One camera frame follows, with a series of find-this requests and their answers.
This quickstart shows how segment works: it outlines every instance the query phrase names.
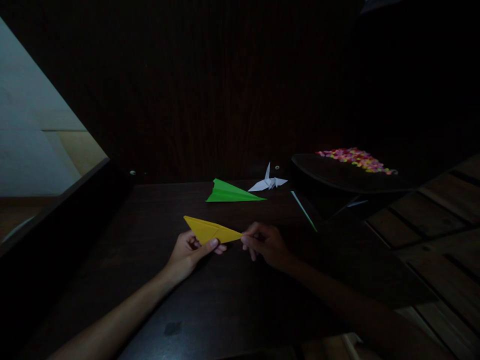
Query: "green straw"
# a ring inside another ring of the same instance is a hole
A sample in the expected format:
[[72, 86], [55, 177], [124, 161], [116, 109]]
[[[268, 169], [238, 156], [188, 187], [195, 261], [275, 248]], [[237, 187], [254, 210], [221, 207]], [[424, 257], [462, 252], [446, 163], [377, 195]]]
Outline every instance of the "green straw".
[[310, 218], [310, 216], [307, 214], [307, 212], [305, 211], [304, 207], [302, 206], [302, 203], [300, 202], [299, 198], [297, 197], [297, 194], [295, 194], [295, 192], [292, 190], [291, 191], [291, 194], [293, 195], [293, 197], [295, 198], [296, 202], [298, 203], [298, 205], [300, 205], [300, 208], [302, 209], [303, 213], [305, 214], [306, 218], [308, 219], [308, 221], [310, 222], [311, 226], [313, 227], [313, 230], [315, 230], [316, 233], [318, 233], [317, 231], [317, 228], [315, 227], [314, 225], [314, 222], [312, 221], [312, 219]]

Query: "white paper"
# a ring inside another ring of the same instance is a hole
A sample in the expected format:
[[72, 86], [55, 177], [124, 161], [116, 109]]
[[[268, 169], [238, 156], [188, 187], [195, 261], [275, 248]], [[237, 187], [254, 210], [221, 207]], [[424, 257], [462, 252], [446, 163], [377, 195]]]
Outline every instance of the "white paper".
[[283, 185], [287, 182], [288, 180], [284, 179], [279, 179], [277, 177], [270, 177], [270, 163], [268, 163], [268, 166], [266, 168], [266, 173], [265, 173], [265, 179], [257, 182], [255, 185], [251, 187], [249, 192], [253, 191], [262, 191], [265, 189], [273, 189], [274, 187], [279, 187], [280, 185]]

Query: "paper airplane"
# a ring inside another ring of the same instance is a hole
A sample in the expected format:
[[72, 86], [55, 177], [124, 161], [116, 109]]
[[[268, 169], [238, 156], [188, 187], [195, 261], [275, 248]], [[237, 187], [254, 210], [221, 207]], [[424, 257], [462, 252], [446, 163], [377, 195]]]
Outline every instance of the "paper airplane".
[[242, 237], [240, 232], [230, 230], [228, 227], [213, 222], [196, 219], [190, 216], [184, 216], [183, 218], [202, 245], [208, 243], [213, 238], [217, 238], [218, 241], [223, 244], [238, 240]]
[[273, 187], [279, 187], [280, 185], [285, 184], [287, 181], [288, 180], [283, 180], [276, 177], [270, 177], [270, 163], [268, 163], [268, 167], [266, 168], [266, 173], [265, 173], [265, 179], [257, 182], [248, 191], [262, 191], [265, 189], [271, 189]]
[[213, 180], [213, 190], [206, 202], [238, 202], [238, 201], [259, 201], [267, 200], [263, 197], [255, 196], [249, 192], [230, 185], [228, 182], [215, 179]]

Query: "white wall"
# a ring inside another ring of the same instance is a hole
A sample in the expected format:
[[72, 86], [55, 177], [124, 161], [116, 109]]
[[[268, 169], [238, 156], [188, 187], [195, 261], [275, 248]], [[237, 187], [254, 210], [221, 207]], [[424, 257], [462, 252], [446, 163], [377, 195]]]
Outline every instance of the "white wall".
[[0, 19], [0, 197], [59, 195], [80, 178], [53, 130], [85, 128]]

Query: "candy pile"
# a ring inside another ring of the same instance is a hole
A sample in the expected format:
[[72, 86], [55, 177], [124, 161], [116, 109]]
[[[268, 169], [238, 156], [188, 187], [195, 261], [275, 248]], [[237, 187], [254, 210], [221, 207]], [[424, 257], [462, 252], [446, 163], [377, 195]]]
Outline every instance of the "candy pile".
[[332, 151], [316, 151], [315, 154], [321, 157], [333, 158], [341, 163], [356, 165], [367, 173], [398, 174], [397, 170], [390, 170], [388, 167], [384, 167], [380, 161], [372, 157], [368, 152], [359, 150], [357, 147], [340, 148]]

